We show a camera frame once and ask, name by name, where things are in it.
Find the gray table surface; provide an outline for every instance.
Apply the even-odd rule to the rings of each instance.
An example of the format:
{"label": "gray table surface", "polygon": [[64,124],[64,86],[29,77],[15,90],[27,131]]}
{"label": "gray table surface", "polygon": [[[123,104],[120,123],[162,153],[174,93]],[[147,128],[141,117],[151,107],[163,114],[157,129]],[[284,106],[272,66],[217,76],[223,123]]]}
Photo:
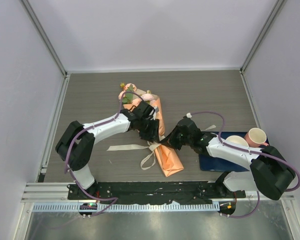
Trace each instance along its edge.
{"label": "gray table surface", "polygon": [[[256,127],[238,70],[71,74],[45,182],[72,180],[68,174],[63,174],[64,162],[54,148],[70,122],[92,123],[114,115],[118,109],[121,82],[134,83],[139,89],[151,90],[160,96],[165,135],[186,113],[196,111],[215,111],[224,115],[225,131],[244,132]],[[202,130],[214,124],[217,131],[222,124],[218,116],[211,114],[197,115],[193,120]],[[145,146],[147,143],[140,140],[137,132],[130,131],[94,146],[89,167],[97,181],[214,181],[220,175],[201,171],[198,155],[187,146],[177,151],[184,170],[169,177],[164,176],[158,164],[148,170],[140,168],[140,161],[150,153],[148,149],[106,151],[109,146],[126,144]]]}

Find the white strap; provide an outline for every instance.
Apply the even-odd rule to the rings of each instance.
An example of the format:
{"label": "white strap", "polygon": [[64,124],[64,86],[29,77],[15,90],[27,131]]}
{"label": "white strap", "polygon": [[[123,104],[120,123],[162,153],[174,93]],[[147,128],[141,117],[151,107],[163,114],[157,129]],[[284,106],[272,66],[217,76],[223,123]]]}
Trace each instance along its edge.
{"label": "white strap", "polygon": [[128,145],[110,146],[107,151],[138,150],[138,149],[148,149],[148,148],[149,148],[148,146],[128,144]]}
{"label": "white strap", "polygon": [[205,130],[203,131],[207,131],[207,130],[210,130],[210,129],[215,129],[216,128],[216,125],[211,125],[210,127],[206,128]]}
{"label": "white strap", "polygon": [[[154,143],[151,144],[150,142],[147,142],[149,146],[141,146],[137,144],[129,144],[129,145],[117,145],[117,146],[110,146],[107,151],[125,151],[125,150],[139,150],[139,149],[149,149],[151,153],[146,156],[142,161],[140,162],[140,168],[142,170],[147,170],[149,168],[152,168],[156,164],[156,155],[155,155],[155,149],[161,145],[161,143]],[[153,155],[153,163],[151,166],[143,167],[144,164],[150,159],[150,157]]]}

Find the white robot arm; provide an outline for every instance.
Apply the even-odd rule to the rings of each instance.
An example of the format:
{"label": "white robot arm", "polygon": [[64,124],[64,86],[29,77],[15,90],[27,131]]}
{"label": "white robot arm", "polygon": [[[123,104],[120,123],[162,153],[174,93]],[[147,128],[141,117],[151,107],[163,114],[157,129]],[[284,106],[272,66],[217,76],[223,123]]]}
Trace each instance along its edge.
{"label": "white robot arm", "polygon": [[[141,139],[159,143],[159,120],[154,119],[155,112],[152,106],[142,101],[132,111],[123,109],[119,114],[98,122],[80,124],[74,121],[58,142],[56,151],[65,161],[70,142],[80,131],[84,132],[80,142],[73,145],[67,164],[83,189],[93,194],[94,190],[90,189],[95,187],[97,181],[88,166],[93,146],[103,139],[130,130],[138,130]],[[283,159],[273,146],[251,148],[238,145],[240,150],[228,147],[226,140],[211,132],[201,132],[188,117],[180,120],[160,143],[178,150],[182,146],[190,146],[198,154],[222,158],[251,170],[222,175],[222,186],[230,192],[259,190],[268,198],[278,200],[296,176],[286,165],[262,155],[266,153]]]}

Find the white cup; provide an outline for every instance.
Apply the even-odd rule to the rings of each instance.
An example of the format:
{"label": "white cup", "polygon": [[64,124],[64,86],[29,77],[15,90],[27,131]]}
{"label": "white cup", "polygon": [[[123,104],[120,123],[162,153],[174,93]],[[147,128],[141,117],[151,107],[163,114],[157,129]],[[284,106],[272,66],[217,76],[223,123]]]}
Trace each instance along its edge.
{"label": "white cup", "polygon": [[237,135],[229,136],[226,140],[231,143],[234,143],[234,144],[239,144],[239,145],[242,145],[245,147],[249,147],[249,144],[247,143],[247,141],[243,137],[240,137]]}
{"label": "white cup", "polygon": [[268,146],[269,144],[266,143],[267,135],[266,133],[257,127],[251,128],[248,133],[244,136],[244,139],[252,148],[258,148],[260,145]]}

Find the white wall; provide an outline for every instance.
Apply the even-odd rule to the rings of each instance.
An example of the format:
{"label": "white wall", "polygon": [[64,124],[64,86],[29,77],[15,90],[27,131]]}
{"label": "white wall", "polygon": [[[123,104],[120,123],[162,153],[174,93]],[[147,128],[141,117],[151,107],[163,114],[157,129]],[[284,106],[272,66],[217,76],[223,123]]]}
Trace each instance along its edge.
{"label": "white wall", "polygon": [[0,0],[0,240],[36,180],[62,79],[20,2]]}
{"label": "white wall", "polygon": [[[288,0],[246,72],[270,143],[300,171],[300,0]],[[300,206],[300,189],[295,192]]]}
{"label": "white wall", "polygon": [[241,67],[276,0],[30,0],[68,71]]}

